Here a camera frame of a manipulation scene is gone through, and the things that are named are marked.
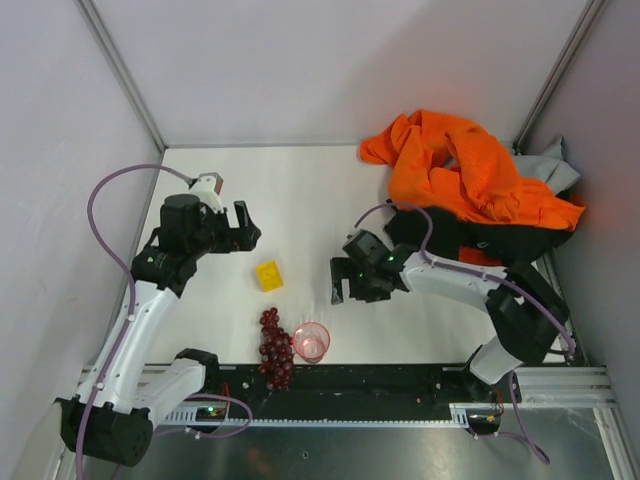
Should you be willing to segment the black cloth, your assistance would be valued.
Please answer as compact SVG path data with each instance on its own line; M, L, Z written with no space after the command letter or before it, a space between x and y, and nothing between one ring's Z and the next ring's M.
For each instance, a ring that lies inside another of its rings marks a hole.
M384 226L393 244L414 249L421 246L428 230L432 231L429 253L480 266L531 263L573 236L569 230L467 222L438 207L428 207L423 213L398 210Z

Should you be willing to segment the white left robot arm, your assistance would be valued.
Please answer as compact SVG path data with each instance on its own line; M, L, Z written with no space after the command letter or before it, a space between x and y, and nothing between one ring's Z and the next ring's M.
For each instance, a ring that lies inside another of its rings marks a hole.
M222 384L216 355L180 351L158 379L139 385L145 361L169 314L181 299L197 263L208 254L249 252L260 229L243 201L234 204L238 224L194 194L167 197L159 224L134 258L130 294L91 372L70 399L60 399L60 436L81 466L92 457L137 465L154 430L183 400Z

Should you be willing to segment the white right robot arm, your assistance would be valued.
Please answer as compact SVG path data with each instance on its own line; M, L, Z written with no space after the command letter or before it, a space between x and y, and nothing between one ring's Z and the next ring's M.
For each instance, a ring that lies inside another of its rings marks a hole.
M568 353L575 341L566 329L570 310L531 264L480 267L434 256L406 244L392 250L373 233L358 230L343 245L343 257L330 260L331 303L349 297L373 303L396 291L434 294L488 315L495 335L472 354L466 375L487 386L523 364L539 365L562 337Z

